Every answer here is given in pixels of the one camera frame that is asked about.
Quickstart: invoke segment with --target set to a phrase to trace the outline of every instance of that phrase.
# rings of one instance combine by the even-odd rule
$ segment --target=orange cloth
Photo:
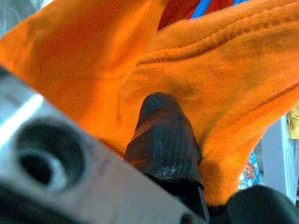
[[[118,154],[143,99],[172,94],[202,149],[207,203],[224,204],[299,101],[299,1],[253,0],[156,33],[165,4],[56,0],[1,39],[0,63]]]

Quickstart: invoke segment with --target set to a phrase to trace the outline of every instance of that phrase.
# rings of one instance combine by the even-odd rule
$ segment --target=stitched seam
[[[245,19],[250,19],[252,16],[259,15],[259,14],[262,14],[262,13],[265,13],[265,12],[271,12],[272,10],[275,10],[275,9],[277,9],[277,8],[286,7],[286,6],[289,6],[289,5],[291,5],[291,4],[287,4],[287,5],[283,5],[283,6],[275,7],[275,8],[273,8],[273,9],[271,9],[271,10],[264,10],[264,11],[262,11],[262,12],[260,12],[260,13],[253,14],[253,15],[251,15],[251,16],[244,17],[244,18],[242,18],[242,19],[239,19],[239,20],[237,20],[237,21],[234,21],[234,22],[232,22],[232,23],[226,25],[224,28],[222,28],[222,29],[220,29],[220,30],[218,30],[218,31],[216,31],[216,32],[214,32],[214,33],[212,33],[211,35],[209,35],[209,36],[207,36],[207,37],[204,37],[204,38],[202,38],[202,39],[200,39],[199,41],[196,41],[196,42],[194,42],[194,43],[190,43],[190,44],[183,45],[183,46],[180,46],[180,47],[174,47],[174,48],[166,48],[166,49],[153,50],[153,51],[150,51],[149,53],[152,53],[152,52],[159,52],[159,51],[165,51],[165,50],[172,50],[172,49],[181,49],[181,48],[188,47],[188,46],[190,46],[190,45],[198,44],[198,43],[200,43],[200,42],[203,42],[203,41],[206,40],[206,39],[211,38],[213,35],[217,35],[218,33],[224,31],[228,26],[231,26],[231,25],[233,25],[233,24],[236,24],[236,23],[238,23],[238,22],[240,22],[240,21],[243,21],[243,20],[245,20]],[[283,23],[293,22],[293,21],[296,21],[296,20],[298,20],[298,19],[299,19],[299,15],[296,15],[296,16],[294,16],[294,17],[292,17],[292,18],[286,18],[286,19],[284,19],[284,20],[282,20],[282,21],[277,21],[277,22],[273,22],[273,21],[271,22],[271,21],[270,21],[270,22],[268,22],[268,23],[266,23],[266,24],[262,24],[262,25],[259,25],[259,26],[257,26],[257,27],[253,27],[253,28],[243,29],[243,30],[237,31],[235,34],[231,35],[229,38],[226,37],[226,39],[223,39],[222,41],[220,41],[220,43],[215,44],[214,46],[211,46],[211,47],[209,47],[209,48],[207,48],[207,49],[201,50],[201,51],[199,51],[199,52],[190,54],[190,55],[185,56],[185,57],[182,56],[182,57],[168,58],[168,59],[167,59],[167,58],[165,58],[165,59],[162,59],[162,58],[156,58],[156,59],[149,59],[149,60],[141,60],[140,62],[137,63],[137,65],[148,64],[148,63],[173,62],[173,61],[179,61],[179,60],[182,60],[182,59],[187,59],[187,58],[190,58],[190,57],[192,57],[192,56],[200,55],[200,54],[202,54],[202,53],[205,53],[205,52],[208,52],[208,51],[210,51],[210,50],[212,50],[212,49],[215,49],[215,48],[217,48],[217,47],[219,47],[219,46],[221,46],[221,45],[227,43],[228,41],[231,41],[231,40],[233,40],[233,39],[235,39],[235,38],[237,38],[237,37],[239,37],[239,36],[241,36],[241,35],[243,35],[243,34],[248,34],[248,33],[251,33],[251,32],[253,32],[253,31],[258,31],[258,30],[266,29],[266,28],[269,28],[269,27],[273,27],[273,26],[276,26],[276,25],[283,24]]]

